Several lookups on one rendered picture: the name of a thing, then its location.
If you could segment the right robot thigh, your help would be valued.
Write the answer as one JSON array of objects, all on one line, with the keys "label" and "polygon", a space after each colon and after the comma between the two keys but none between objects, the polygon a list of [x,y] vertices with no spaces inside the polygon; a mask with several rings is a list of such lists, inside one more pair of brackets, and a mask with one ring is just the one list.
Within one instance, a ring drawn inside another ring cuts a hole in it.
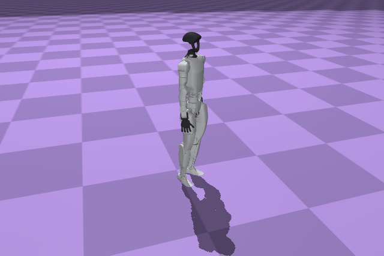
[{"label": "right robot thigh", "polygon": [[[187,132],[187,129],[185,129],[186,132],[184,132],[184,129],[183,129],[183,141],[184,142],[182,142],[181,144],[184,145],[184,152],[185,153],[188,150],[191,150],[193,143],[194,143],[195,135],[196,135],[196,117],[195,117],[195,114],[192,113],[191,108],[187,108],[187,113],[188,113],[188,120],[194,126],[194,128],[192,126],[190,126],[191,132],[189,131],[189,129],[188,129],[188,132]],[[180,121],[182,122],[181,115],[180,115]]]}]

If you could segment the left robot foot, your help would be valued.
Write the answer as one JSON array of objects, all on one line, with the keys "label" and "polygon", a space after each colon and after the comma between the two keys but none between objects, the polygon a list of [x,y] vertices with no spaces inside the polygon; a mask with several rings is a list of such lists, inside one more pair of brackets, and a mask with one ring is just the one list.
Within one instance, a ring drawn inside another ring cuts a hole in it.
[{"label": "left robot foot", "polygon": [[[189,167],[190,168],[190,167]],[[187,173],[189,174],[193,174],[193,175],[196,175],[196,176],[203,176],[204,175],[204,172],[198,170],[197,168],[193,168],[193,169],[189,169],[187,167]],[[191,167],[192,168],[192,167]]]}]

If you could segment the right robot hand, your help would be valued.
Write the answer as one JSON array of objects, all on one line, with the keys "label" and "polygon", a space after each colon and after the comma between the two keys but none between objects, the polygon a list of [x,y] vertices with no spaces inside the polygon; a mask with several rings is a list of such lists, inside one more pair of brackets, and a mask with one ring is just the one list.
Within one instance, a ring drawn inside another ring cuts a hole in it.
[{"label": "right robot hand", "polygon": [[194,128],[194,126],[188,120],[188,113],[187,113],[187,118],[181,118],[181,120],[182,120],[181,131],[183,132],[183,128],[184,128],[184,132],[186,132],[185,129],[187,129],[187,132],[188,132],[188,129],[191,132],[190,126],[192,126],[193,128]]}]

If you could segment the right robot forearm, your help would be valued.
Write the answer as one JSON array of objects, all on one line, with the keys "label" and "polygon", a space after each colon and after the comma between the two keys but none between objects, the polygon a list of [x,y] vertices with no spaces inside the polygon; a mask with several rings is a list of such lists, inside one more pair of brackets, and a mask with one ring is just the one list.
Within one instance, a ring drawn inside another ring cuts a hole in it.
[{"label": "right robot forearm", "polygon": [[186,97],[186,94],[187,94],[187,91],[184,88],[182,88],[179,91],[181,118],[187,118],[187,101],[188,101],[188,98]]}]

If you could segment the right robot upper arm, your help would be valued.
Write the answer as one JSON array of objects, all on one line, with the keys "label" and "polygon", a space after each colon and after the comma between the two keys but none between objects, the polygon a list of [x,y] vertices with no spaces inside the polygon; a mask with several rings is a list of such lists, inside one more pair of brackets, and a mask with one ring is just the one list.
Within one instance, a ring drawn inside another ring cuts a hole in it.
[{"label": "right robot upper arm", "polygon": [[184,88],[187,91],[186,96],[190,94],[190,89],[186,87],[189,70],[190,70],[190,61],[182,61],[178,64],[179,91],[182,88]]}]

